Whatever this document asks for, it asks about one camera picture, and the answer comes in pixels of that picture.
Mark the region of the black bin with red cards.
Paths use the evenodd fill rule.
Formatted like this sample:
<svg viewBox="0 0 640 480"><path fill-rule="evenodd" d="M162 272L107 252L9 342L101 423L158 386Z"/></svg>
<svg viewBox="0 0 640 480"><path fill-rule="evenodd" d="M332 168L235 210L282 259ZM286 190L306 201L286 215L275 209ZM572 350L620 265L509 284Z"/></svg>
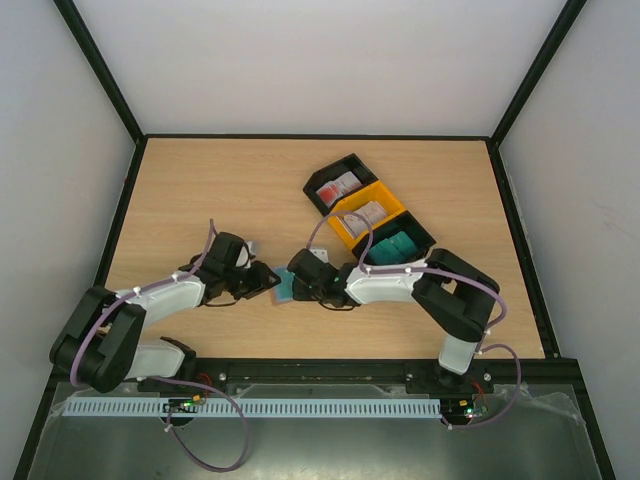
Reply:
<svg viewBox="0 0 640 480"><path fill-rule="evenodd" d="M377 180L364 162L351 153L315 171L304 185L303 193L322 215L326 215L339 200Z"/></svg>

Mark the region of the yellow plastic bin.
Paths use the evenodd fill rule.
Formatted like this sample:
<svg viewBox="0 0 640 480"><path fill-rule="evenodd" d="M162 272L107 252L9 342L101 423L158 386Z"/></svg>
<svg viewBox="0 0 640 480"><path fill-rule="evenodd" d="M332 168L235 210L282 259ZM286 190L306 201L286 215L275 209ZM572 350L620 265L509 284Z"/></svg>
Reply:
<svg viewBox="0 0 640 480"><path fill-rule="evenodd" d="M340 199L332 208L336 217L328 220L349 249L366 237L369 223L372 228L404 213L406 207L381 181L376 181Z"/></svg>

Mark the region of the black bin with teal cards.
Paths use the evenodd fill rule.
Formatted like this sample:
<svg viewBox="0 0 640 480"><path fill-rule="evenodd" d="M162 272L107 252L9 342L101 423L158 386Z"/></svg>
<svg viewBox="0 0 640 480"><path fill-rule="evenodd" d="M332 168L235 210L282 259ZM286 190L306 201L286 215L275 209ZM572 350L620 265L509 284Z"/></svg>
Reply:
<svg viewBox="0 0 640 480"><path fill-rule="evenodd" d="M409 212L373 229L373 242L365 262L371 265L409 263L424 258L436 240Z"/></svg>

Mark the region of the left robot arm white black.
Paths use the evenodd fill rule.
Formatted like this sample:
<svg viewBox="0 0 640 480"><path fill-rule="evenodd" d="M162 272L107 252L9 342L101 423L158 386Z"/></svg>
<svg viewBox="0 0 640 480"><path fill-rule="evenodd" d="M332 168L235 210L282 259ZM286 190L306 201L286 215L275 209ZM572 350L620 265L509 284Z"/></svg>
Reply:
<svg viewBox="0 0 640 480"><path fill-rule="evenodd" d="M50 362L73 385L101 393L129 379L175 376L185 349L172 339L144 343L143 330L182 311L215 307L223 294L238 302L279 285L280 277L252 247L211 228L202 253L159 281L117 291L89 288L54 340Z"/></svg>

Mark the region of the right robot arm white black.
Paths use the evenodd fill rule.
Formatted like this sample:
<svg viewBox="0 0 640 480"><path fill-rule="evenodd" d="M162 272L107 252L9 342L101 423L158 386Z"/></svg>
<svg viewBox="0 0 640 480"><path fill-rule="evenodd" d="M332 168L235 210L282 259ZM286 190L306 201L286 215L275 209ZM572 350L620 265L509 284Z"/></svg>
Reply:
<svg viewBox="0 0 640 480"><path fill-rule="evenodd" d="M450 392L470 381L471 362L493 324L494 307L500 307L497 321L507 312L493 279L441 248L410 263L359 263L340 268L305 248L290 260L287 270L303 299L332 309L380 302L419 305L445 332L436 379Z"/></svg>

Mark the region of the white pink card stack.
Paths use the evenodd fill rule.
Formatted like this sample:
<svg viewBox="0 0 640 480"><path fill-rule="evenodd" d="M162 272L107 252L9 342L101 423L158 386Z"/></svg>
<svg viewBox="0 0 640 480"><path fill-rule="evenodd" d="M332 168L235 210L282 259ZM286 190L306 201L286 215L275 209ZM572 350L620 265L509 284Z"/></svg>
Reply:
<svg viewBox="0 0 640 480"><path fill-rule="evenodd" d="M378 201L369 201L352 213L343 215L340 221L349 235L356 238L387 216L386 209Z"/></svg>

